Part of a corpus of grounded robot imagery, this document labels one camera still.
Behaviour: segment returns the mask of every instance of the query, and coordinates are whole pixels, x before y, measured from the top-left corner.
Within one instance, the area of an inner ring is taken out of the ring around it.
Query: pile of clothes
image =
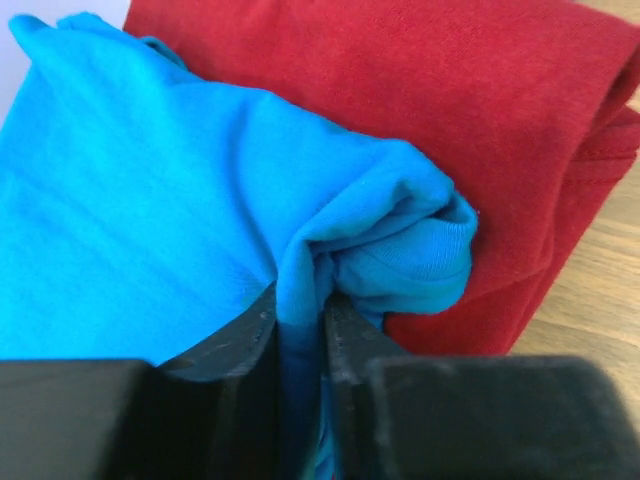
[[[32,67],[0,131],[0,358],[159,364],[276,281],[286,480],[334,471],[331,292],[414,353],[504,354],[640,145],[640,28],[564,0],[10,28]]]

